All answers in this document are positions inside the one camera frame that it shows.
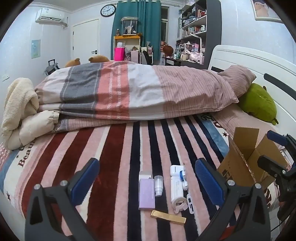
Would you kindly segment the teal curtain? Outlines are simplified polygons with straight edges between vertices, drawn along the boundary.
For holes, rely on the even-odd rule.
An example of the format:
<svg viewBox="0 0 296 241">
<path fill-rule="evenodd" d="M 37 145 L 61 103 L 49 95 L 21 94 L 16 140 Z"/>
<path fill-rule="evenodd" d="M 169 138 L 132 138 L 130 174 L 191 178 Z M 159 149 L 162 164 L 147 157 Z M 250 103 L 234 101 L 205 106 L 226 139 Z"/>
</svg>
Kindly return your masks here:
<svg viewBox="0 0 296 241">
<path fill-rule="evenodd" d="M 154 50 L 154 61 L 161 57 L 161 2 L 160 1 L 118 1 L 111 32 L 111 44 L 116 31 L 121 29 L 121 19 L 137 17 L 137 32 L 142 34 L 141 44 L 150 42 Z"/>
</svg>

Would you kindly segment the lilac rectangular box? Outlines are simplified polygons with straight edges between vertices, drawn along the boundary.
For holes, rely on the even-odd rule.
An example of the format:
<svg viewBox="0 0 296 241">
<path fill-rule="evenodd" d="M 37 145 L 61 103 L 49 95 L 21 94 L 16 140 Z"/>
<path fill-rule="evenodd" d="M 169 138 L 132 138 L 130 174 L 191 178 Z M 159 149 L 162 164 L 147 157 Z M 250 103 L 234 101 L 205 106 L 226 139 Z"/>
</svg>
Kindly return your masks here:
<svg viewBox="0 0 296 241">
<path fill-rule="evenodd" d="M 154 180 L 151 178 L 139 181 L 138 208 L 139 210 L 155 208 Z"/>
</svg>

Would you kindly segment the striped plush blanket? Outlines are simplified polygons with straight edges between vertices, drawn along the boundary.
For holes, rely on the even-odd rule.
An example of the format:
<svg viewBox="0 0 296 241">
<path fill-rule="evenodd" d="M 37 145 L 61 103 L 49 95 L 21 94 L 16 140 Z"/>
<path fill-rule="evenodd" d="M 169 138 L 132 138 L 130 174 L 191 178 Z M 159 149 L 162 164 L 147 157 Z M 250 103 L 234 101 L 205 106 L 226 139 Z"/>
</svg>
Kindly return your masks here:
<svg viewBox="0 0 296 241">
<path fill-rule="evenodd" d="M 15 150 L 1 146 L 1 192 L 4 210 L 18 214 L 14 229 L 25 234 L 27 207 L 36 184 L 44 188 L 72 179 L 91 158 L 99 174 L 76 209 L 96 240 L 197 240 L 219 207 L 214 205 L 195 173 L 203 158 L 217 171 L 229 152 L 231 137 L 208 114 L 133 121 L 43 135 Z M 171 204 L 171 165 L 184 165 L 194 205 L 175 214 Z M 163 193 L 155 208 L 139 210 L 140 179 L 163 176 Z M 71 236 L 58 206 L 52 204 L 62 231 Z M 186 218 L 184 225 L 151 217 L 157 210 Z M 223 236 L 232 233 L 237 206 Z"/>
</svg>

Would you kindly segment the white air conditioner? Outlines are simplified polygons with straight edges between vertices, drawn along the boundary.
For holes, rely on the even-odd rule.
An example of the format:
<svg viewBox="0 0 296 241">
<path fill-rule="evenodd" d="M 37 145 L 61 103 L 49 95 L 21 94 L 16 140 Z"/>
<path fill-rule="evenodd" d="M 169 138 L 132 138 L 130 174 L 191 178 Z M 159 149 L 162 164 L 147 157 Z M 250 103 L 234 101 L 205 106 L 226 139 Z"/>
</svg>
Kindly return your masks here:
<svg viewBox="0 0 296 241">
<path fill-rule="evenodd" d="M 36 14 L 35 22 L 41 24 L 57 24 L 62 27 L 68 27 L 68 18 L 65 16 L 65 13 L 50 8 L 41 8 Z"/>
</svg>

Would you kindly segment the white door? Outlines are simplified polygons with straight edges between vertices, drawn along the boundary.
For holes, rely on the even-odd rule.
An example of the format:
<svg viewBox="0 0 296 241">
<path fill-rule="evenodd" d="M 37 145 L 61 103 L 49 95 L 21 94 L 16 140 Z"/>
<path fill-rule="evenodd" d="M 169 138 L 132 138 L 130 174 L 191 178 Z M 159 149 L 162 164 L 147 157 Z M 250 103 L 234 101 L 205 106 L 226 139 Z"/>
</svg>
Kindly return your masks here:
<svg viewBox="0 0 296 241">
<path fill-rule="evenodd" d="M 81 64 L 89 63 L 90 57 L 98 55 L 99 20 L 74 25 L 73 33 L 73 58 L 79 58 Z"/>
</svg>

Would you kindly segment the round wall clock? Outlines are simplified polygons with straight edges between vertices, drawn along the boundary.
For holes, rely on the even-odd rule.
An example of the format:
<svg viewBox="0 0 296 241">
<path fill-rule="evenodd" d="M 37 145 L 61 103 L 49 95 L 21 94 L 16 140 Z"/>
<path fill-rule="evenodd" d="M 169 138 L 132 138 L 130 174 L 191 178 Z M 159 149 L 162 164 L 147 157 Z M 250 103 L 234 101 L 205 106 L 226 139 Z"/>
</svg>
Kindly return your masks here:
<svg viewBox="0 0 296 241">
<path fill-rule="evenodd" d="M 116 6 L 114 4 L 107 4 L 100 10 L 100 15 L 102 17 L 110 17 L 116 12 Z"/>
</svg>

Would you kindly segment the pink striped upper pillow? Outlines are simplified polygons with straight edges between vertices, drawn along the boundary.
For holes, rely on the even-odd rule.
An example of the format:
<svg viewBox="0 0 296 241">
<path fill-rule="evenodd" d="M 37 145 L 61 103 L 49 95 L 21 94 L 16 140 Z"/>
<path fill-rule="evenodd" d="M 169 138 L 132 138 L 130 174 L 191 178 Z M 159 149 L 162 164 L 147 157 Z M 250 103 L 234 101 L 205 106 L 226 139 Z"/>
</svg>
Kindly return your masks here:
<svg viewBox="0 0 296 241">
<path fill-rule="evenodd" d="M 256 75 L 252 71 L 240 65 L 231 65 L 218 75 L 222 76 L 230 84 L 238 98 L 248 91 L 250 85 L 256 79 Z"/>
</svg>

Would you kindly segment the brown cardboard box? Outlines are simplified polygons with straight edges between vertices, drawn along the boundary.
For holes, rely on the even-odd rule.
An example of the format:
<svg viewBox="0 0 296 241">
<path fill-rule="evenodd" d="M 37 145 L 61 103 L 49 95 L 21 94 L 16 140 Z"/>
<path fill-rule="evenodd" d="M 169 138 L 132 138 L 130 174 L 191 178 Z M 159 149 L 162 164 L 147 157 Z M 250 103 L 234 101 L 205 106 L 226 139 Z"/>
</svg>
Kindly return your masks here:
<svg viewBox="0 0 296 241">
<path fill-rule="evenodd" d="M 229 152 L 217 169 L 226 180 L 231 179 L 239 186 L 259 183 L 266 189 L 275 178 L 259 168 L 258 158 L 266 155 L 282 167 L 287 167 L 278 146 L 266 136 L 260 142 L 258 138 L 258 128 L 235 128 L 234 136 L 228 138 Z"/>
</svg>

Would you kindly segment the yellow white shelf unit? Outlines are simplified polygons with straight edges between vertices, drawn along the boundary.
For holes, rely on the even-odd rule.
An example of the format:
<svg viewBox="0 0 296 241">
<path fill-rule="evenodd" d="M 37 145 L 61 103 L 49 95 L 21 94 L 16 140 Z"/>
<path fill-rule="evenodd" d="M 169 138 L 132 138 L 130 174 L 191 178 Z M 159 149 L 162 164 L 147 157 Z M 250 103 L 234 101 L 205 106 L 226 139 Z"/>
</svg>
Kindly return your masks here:
<svg viewBox="0 0 296 241">
<path fill-rule="evenodd" d="M 139 35 L 122 35 L 113 37 L 113 55 L 114 48 L 125 48 L 126 61 L 132 61 L 134 63 L 140 63 L 140 46 L 141 38 Z"/>
</svg>

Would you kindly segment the blue wall poster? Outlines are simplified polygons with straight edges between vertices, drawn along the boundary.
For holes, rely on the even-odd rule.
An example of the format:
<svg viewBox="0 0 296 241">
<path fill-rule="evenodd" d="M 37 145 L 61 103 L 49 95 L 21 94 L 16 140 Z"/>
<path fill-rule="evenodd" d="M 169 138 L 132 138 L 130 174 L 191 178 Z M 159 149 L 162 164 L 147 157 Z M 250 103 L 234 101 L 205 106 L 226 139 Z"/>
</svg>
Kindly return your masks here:
<svg viewBox="0 0 296 241">
<path fill-rule="evenodd" d="M 31 41 L 31 58 L 39 58 L 41 56 L 41 40 Z"/>
</svg>

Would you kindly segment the brown teddy bear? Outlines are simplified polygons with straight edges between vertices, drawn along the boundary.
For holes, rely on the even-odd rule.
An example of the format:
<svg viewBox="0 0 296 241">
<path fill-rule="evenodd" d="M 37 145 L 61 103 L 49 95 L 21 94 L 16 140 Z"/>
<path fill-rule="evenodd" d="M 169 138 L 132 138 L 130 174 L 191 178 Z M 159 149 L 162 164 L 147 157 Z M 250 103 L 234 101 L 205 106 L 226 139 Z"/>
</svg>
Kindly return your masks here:
<svg viewBox="0 0 296 241">
<path fill-rule="evenodd" d="M 97 55 L 95 57 L 90 57 L 88 59 L 88 61 L 90 63 L 104 63 L 104 62 L 109 62 L 110 60 L 106 56 Z M 81 64 L 80 59 L 79 58 L 75 58 L 75 59 L 72 59 L 72 60 L 68 61 L 66 63 L 66 65 L 65 65 L 65 68 L 72 67 L 72 66 L 77 66 L 77 65 L 80 65 L 80 64 Z"/>
</svg>

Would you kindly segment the gold rectangular bar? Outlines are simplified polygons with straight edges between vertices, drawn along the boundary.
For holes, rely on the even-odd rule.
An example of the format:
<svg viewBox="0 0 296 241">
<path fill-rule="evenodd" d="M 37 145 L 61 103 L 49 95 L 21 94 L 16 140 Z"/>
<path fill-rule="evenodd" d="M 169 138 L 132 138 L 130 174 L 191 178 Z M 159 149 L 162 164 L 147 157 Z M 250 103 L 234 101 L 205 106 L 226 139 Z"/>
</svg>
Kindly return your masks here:
<svg viewBox="0 0 296 241">
<path fill-rule="evenodd" d="M 173 214 L 168 214 L 168 213 L 164 213 L 164 212 L 157 211 L 157 210 L 151 211 L 151 217 L 159 218 L 159 219 L 173 222 L 173 223 L 176 223 L 179 225 L 184 225 L 186 222 L 185 217 L 181 217 L 181 216 L 177 216 L 177 215 L 173 215 Z"/>
</svg>

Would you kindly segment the green plush toy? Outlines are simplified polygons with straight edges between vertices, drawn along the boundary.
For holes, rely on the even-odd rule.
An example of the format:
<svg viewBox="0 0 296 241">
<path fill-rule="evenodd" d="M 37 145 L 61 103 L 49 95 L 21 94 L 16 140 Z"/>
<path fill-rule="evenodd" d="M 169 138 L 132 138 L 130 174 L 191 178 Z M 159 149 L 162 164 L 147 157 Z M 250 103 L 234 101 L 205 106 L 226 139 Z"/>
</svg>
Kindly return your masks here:
<svg viewBox="0 0 296 241">
<path fill-rule="evenodd" d="M 278 125 L 276 105 L 265 86 L 252 83 L 248 91 L 239 98 L 238 105 L 247 114 L 274 126 Z"/>
</svg>

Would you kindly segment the pink striped lower pillow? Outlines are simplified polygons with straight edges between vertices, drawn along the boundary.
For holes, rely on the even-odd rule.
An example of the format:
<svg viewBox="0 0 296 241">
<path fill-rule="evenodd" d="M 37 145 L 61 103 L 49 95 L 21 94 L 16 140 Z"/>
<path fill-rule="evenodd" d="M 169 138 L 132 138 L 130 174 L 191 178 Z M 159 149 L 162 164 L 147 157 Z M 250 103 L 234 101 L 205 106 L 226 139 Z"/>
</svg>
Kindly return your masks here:
<svg viewBox="0 0 296 241">
<path fill-rule="evenodd" d="M 276 132 L 270 123 L 259 120 L 245 113 L 237 104 L 231 104 L 221 111 L 210 113 L 211 116 L 224 128 L 231 137 L 234 136 L 236 127 L 257 128 L 259 129 L 257 144 L 269 131 Z"/>
</svg>

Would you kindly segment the black suitcase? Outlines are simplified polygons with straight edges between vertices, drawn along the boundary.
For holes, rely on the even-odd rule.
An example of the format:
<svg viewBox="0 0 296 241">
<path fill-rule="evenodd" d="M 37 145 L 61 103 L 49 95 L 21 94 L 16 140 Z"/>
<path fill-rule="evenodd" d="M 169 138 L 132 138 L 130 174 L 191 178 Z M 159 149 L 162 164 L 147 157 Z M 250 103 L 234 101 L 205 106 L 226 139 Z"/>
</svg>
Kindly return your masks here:
<svg viewBox="0 0 296 241">
<path fill-rule="evenodd" d="M 48 61 L 48 66 L 46 67 L 44 73 L 46 76 L 49 76 L 58 69 L 60 69 L 58 63 L 55 62 L 55 59 L 52 59 Z"/>
</svg>

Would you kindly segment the framed wall picture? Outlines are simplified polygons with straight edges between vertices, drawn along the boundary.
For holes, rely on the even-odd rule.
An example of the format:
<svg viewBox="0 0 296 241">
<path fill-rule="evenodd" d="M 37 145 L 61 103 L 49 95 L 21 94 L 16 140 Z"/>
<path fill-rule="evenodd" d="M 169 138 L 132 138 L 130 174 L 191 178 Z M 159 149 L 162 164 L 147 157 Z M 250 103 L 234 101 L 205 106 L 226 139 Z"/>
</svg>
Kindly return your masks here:
<svg viewBox="0 0 296 241">
<path fill-rule="evenodd" d="M 268 21 L 282 23 L 280 17 L 276 12 L 269 7 L 265 1 L 251 0 L 251 5 L 254 11 L 254 18 L 256 21 Z"/>
</svg>

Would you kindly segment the dark bookshelf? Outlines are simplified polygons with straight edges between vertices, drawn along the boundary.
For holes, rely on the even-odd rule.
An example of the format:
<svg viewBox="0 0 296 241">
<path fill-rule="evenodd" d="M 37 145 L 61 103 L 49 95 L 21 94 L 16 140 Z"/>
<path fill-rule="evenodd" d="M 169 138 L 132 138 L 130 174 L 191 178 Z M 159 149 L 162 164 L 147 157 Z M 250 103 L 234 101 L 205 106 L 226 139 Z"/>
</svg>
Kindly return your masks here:
<svg viewBox="0 0 296 241">
<path fill-rule="evenodd" d="M 179 15 L 177 45 L 190 43 L 190 51 L 202 53 L 203 61 L 190 63 L 189 66 L 207 69 L 214 48 L 221 44 L 221 1 L 185 1 Z"/>
</svg>

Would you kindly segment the white bed headboard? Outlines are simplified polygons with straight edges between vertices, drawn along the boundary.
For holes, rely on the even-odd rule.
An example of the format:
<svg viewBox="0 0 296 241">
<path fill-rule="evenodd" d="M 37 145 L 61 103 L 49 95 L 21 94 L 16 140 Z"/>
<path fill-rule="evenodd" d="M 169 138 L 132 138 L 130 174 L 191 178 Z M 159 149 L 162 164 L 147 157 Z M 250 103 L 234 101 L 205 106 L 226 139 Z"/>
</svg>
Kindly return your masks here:
<svg viewBox="0 0 296 241">
<path fill-rule="evenodd" d="M 208 69 L 221 72 L 231 65 L 244 66 L 256 75 L 254 82 L 265 86 L 275 102 L 276 131 L 295 137 L 295 64 L 257 49 L 217 45 Z"/>
</svg>

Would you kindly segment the small clear white bottle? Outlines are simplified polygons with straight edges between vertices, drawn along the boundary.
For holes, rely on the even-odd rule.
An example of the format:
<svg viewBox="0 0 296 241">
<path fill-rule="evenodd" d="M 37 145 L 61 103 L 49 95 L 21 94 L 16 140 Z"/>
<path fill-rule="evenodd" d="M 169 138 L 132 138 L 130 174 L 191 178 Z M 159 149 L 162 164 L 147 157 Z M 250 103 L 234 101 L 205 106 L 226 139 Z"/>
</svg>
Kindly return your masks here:
<svg viewBox="0 0 296 241">
<path fill-rule="evenodd" d="M 155 192 L 155 197 L 162 196 L 162 193 L 163 193 L 163 176 L 161 176 L 161 175 L 156 175 L 154 177 L 154 192 Z"/>
</svg>

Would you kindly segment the white blue contact lens case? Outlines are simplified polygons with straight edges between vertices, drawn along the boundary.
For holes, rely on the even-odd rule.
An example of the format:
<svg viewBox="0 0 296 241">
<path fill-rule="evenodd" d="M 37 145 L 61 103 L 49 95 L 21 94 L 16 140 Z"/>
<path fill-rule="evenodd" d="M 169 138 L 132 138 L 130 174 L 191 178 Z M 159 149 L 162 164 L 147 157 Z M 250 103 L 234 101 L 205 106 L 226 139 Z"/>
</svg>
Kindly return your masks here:
<svg viewBox="0 0 296 241">
<path fill-rule="evenodd" d="M 180 175 L 180 180 L 182 182 L 182 188 L 183 188 L 184 191 L 187 191 L 188 190 L 188 182 L 186 180 L 186 172 L 185 172 L 185 170 L 180 171 L 179 175 Z"/>
</svg>

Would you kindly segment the cream fleece garment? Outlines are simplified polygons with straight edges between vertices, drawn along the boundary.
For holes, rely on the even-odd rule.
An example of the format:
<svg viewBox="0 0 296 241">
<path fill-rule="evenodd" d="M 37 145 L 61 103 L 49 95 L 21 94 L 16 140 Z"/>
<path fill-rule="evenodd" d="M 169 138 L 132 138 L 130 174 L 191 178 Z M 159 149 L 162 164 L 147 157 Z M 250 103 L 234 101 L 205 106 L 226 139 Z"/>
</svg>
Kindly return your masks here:
<svg viewBox="0 0 296 241">
<path fill-rule="evenodd" d="M 29 78 L 17 78 L 8 87 L 1 135 L 8 150 L 23 147 L 53 131 L 59 120 L 56 111 L 41 111 L 39 99 Z"/>
</svg>

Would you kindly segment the pink striped pillow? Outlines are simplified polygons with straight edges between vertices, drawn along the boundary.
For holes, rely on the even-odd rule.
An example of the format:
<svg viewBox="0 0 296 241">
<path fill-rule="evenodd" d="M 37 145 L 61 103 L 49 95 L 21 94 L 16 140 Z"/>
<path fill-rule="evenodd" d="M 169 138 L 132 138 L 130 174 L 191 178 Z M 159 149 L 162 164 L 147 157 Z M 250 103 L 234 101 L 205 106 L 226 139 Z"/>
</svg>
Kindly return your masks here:
<svg viewBox="0 0 296 241">
<path fill-rule="evenodd" d="M 248 91 L 250 85 L 256 79 L 256 75 L 252 71 L 240 65 L 231 65 L 218 75 L 222 76 L 230 84 L 238 98 Z"/>
<path fill-rule="evenodd" d="M 270 123 L 259 120 L 245 113 L 237 104 L 231 104 L 221 111 L 210 113 L 211 116 L 224 128 L 231 137 L 234 136 L 236 127 L 257 128 L 259 129 L 257 144 L 269 131 L 276 132 Z"/>
</svg>

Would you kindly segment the striped patchwork duvet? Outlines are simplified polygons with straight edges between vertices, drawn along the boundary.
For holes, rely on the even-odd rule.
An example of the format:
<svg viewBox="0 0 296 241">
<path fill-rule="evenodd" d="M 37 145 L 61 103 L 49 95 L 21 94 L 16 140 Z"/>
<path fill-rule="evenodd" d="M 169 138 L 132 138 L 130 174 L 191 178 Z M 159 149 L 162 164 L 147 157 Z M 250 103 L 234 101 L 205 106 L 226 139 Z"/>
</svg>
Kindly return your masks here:
<svg viewBox="0 0 296 241">
<path fill-rule="evenodd" d="M 62 68 L 35 90 L 40 111 L 60 114 L 55 132 L 211 113 L 238 102 L 214 72 L 128 61 Z"/>
</svg>

